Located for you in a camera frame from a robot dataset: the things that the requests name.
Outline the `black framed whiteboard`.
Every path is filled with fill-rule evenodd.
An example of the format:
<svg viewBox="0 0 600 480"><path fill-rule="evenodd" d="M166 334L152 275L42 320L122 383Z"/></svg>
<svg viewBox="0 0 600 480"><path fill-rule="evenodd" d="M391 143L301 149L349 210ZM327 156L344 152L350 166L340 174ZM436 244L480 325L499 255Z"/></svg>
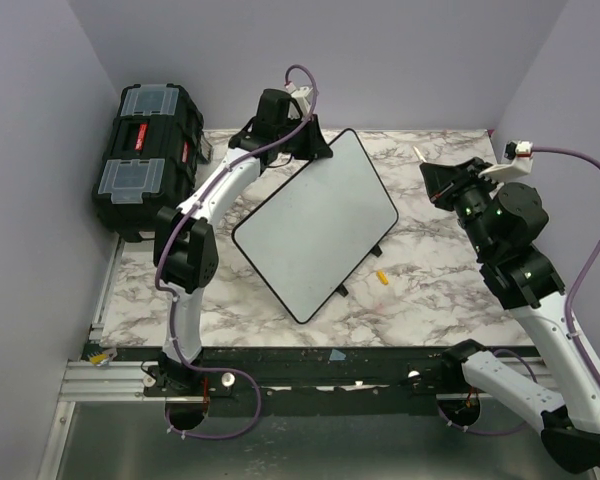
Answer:
<svg viewBox="0 0 600 480"><path fill-rule="evenodd" d="M353 129L239 222L232 240L298 324L309 322L397 224L398 209Z"/></svg>

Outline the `yellow marker cap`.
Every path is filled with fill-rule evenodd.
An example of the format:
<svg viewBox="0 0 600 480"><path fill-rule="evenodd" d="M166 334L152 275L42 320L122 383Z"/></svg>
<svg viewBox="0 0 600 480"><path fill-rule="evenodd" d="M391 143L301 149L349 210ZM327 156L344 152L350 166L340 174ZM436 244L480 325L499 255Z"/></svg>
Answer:
<svg viewBox="0 0 600 480"><path fill-rule="evenodd" d="M386 276L386 274L383 271L377 271L376 276L382 285L387 286L389 284L388 277Z"/></svg>

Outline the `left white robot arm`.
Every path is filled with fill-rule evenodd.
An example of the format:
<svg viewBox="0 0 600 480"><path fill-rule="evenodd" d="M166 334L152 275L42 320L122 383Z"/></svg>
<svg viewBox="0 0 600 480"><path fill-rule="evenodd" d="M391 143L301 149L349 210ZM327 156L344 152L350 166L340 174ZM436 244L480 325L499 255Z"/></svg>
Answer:
<svg viewBox="0 0 600 480"><path fill-rule="evenodd" d="M155 287L169 295L170 307L153 376L181 395L201 385L201 307L219 265L218 223L280 155L301 161L333 155L314 112L317 98L316 88L296 87L290 81L282 90L264 90L255 116L230 138L223 160L202 186L177 207L162 208L156 217Z"/></svg>

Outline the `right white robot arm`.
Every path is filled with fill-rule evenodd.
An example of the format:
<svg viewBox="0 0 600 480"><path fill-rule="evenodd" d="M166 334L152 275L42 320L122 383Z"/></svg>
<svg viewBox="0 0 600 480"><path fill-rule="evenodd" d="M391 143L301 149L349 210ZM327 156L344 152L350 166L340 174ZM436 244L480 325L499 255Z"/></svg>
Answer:
<svg viewBox="0 0 600 480"><path fill-rule="evenodd" d="M487 177L489 163L420 166L430 202L453 212L466 233L488 290L532 340L556 382L548 390L505 366L474 340L442 355L449 390L475 387L501 402L536 433L545 450L572 474L600 468L600 361L575 318L566 287L533 244L548 223L538 192Z"/></svg>

